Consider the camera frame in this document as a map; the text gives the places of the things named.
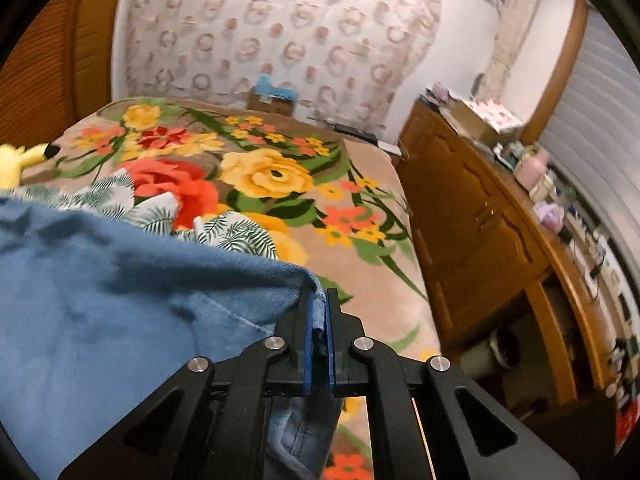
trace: white container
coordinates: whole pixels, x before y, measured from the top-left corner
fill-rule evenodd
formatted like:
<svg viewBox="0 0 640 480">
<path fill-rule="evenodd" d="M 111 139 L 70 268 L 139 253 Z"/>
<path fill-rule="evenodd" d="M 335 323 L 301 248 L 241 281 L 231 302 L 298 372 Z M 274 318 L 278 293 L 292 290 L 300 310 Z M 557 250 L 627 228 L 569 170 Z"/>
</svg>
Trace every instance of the white container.
<svg viewBox="0 0 640 480">
<path fill-rule="evenodd" d="M 520 364 L 520 345 L 510 330 L 500 328 L 489 339 L 478 343 L 460 356 L 460 368 L 473 380 L 509 370 Z"/>
</svg>

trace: window blind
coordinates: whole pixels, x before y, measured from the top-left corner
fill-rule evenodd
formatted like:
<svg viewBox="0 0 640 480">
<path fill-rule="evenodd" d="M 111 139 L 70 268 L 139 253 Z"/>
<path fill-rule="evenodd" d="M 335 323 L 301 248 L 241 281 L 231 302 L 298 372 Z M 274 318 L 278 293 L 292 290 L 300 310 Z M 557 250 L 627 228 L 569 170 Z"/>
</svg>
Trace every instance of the window blind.
<svg viewBox="0 0 640 480">
<path fill-rule="evenodd" d="M 594 10 L 540 144 L 590 202 L 640 284 L 640 75 Z"/>
</svg>

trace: pink bottle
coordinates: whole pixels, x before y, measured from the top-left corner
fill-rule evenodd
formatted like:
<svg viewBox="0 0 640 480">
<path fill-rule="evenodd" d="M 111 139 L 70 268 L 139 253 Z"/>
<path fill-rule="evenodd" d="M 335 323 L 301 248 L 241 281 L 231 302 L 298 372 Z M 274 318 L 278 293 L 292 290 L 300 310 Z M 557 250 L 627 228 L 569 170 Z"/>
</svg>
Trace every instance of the pink bottle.
<svg viewBox="0 0 640 480">
<path fill-rule="evenodd" d="M 522 163 L 518 171 L 515 172 L 514 177 L 524 189 L 531 191 L 546 173 L 546 165 L 548 163 L 548 151 L 540 149 L 537 154 Z"/>
</svg>

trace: brown box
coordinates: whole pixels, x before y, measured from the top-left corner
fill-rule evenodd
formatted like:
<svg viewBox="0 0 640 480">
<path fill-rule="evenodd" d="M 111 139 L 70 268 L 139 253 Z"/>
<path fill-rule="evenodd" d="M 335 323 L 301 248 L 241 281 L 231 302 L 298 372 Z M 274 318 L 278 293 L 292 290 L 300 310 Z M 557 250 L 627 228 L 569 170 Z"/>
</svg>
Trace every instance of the brown box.
<svg viewBox="0 0 640 480">
<path fill-rule="evenodd" d="M 293 108 L 295 106 L 295 102 L 289 101 L 288 99 L 274 96 L 264 97 L 253 92 L 249 94 L 249 99 L 246 104 L 246 107 L 249 110 L 280 114 L 287 117 L 291 117 L 293 115 Z"/>
<path fill-rule="evenodd" d="M 498 133 L 485 123 L 471 108 L 462 101 L 456 102 L 450 109 L 451 126 L 463 137 L 472 137 L 485 146 L 493 148 L 498 142 L 506 146 L 516 137 L 514 131 Z"/>
</svg>

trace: patterned curtain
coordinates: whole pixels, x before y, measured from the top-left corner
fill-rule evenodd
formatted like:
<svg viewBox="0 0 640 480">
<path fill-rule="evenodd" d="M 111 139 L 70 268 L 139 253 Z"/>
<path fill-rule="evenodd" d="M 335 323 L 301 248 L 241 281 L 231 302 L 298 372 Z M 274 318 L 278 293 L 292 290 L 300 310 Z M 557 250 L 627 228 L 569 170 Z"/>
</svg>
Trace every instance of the patterned curtain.
<svg viewBox="0 0 640 480">
<path fill-rule="evenodd" d="M 129 0 L 129 95 L 244 107 L 260 74 L 298 105 L 382 132 L 441 0 Z"/>
<path fill-rule="evenodd" d="M 506 0 L 500 27 L 495 37 L 494 53 L 484 74 L 476 99 L 488 101 L 500 98 L 509 70 L 518 59 L 540 0 Z"/>
</svg>

